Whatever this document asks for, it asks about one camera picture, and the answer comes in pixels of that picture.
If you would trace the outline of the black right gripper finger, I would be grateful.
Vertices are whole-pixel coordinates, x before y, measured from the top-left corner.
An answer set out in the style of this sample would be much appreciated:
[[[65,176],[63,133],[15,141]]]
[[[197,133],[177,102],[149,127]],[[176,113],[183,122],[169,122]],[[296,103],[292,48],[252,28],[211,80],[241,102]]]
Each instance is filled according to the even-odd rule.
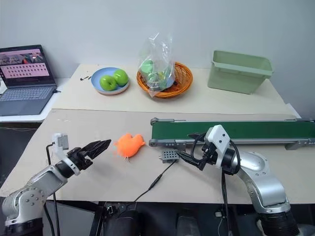
[[[206,133],[191,133],[188,134],[190,142],[204,142]]]
[[[187,162],[187,163],[197,167],[199,170],[203,171],[203,169],[205,167],[205,162],[202,159],[196,159],[184,151],[178,151],[177,155],[181,159],[183,159],[185,162]]]

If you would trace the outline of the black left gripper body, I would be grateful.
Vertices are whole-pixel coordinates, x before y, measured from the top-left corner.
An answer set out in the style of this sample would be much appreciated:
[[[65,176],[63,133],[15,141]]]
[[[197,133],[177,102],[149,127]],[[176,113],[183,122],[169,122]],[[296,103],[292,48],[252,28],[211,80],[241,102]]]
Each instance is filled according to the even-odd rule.
[[[93,162],[87,159],[89,152],[86,148],[75,147],[67,153],[67,157],[74,163],[78,170],[86,170]]]

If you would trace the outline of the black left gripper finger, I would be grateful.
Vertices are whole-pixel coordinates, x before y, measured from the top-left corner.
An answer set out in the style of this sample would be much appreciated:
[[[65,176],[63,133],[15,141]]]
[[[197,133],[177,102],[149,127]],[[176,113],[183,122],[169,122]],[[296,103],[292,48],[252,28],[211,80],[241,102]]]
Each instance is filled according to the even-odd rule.
[[[109,147],[110,142],[92,142],[85,146],[85,152],[90,159],[95,159]]]
[[[94,141],[89,144],[87,144],[85,147],[83,147],[79,153],[80,154],[101,154],[103,151],[105,151],[112,140],[104,140],[104,141]]]

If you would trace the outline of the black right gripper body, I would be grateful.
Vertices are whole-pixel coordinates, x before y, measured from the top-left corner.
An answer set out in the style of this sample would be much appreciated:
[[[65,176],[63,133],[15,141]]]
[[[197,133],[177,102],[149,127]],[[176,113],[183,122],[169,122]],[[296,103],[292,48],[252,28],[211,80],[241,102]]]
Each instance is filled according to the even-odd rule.
[[[200,161],[200,170],[203,170],[206,164],[215,165],[218,154],[216,146],[213,143],[204,144],[202,147],[203,155]]]

